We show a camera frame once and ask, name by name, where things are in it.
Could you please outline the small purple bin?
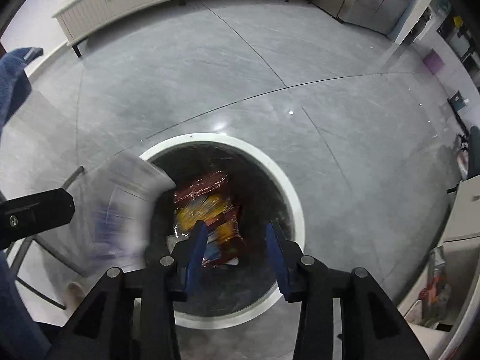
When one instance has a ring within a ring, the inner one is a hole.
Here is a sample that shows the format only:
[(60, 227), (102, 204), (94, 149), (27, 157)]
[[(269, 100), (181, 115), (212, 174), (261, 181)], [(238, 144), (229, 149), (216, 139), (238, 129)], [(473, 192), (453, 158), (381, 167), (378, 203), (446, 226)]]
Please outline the small purple bin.
[(431, 49), (423, 58), (423, 63), (429, 69), (432, 75), (438, 74), (445, 66), (441, 56), (434, 49)]

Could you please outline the white round trash bin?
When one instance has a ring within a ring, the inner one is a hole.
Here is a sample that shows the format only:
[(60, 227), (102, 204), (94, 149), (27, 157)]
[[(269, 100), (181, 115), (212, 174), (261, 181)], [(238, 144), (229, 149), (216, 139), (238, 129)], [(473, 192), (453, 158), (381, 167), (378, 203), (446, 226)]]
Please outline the white round trash bin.
[(199, 281), (174, 306), (182, 328), (219, 330), (261, 316), (280, 299), (270, 266), (266, 228), (305, 242), (304, 212), (286, 173), (266, 153), (239, 138), (188, 133), (161, 141), (141, 159), (175, 183), (172, 225), (161, 235), (173, 248), (205, 223), (208, 240)]

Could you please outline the blue white snack bag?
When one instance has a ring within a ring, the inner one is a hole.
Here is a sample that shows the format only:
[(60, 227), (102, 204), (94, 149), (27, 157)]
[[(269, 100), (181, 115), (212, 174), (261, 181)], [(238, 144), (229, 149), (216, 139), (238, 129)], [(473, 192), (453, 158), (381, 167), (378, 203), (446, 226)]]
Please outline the blue white snack bag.
[(87, 189), (88, 267), (141, 267), (155, 201), (175, 187), (167, 173), (128, 151), (107, 160)]

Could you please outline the blue towel table cover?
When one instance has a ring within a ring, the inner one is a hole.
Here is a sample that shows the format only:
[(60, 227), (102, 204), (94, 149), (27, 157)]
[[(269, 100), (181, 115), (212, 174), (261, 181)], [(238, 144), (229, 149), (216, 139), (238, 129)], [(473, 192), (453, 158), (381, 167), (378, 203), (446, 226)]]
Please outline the blue towel table cover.
[[(1, 57), (1, 126), (5, 126), (31, 93), (24, 69), (43, 49), (14, 49)], [(1, 255), (1, 358), (43, 359), (50, 342), (32, 320), (16, 288), (16, 275)]]

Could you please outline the red yellow snack bag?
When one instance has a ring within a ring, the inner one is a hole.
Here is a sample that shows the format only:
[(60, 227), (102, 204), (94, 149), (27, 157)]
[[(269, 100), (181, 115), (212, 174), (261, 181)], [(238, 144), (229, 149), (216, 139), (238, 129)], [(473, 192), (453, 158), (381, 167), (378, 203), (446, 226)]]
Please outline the red yellow snack bag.
[(202, 258), (205, 267), (237, 266), (247, 244), (239, 232), (239, 208), (234, 204), (229, 176), (210, 172), (185, 184), (173, 194), (173, 236), (184, 241), (194, 225), (207, 226), (207, 246)]

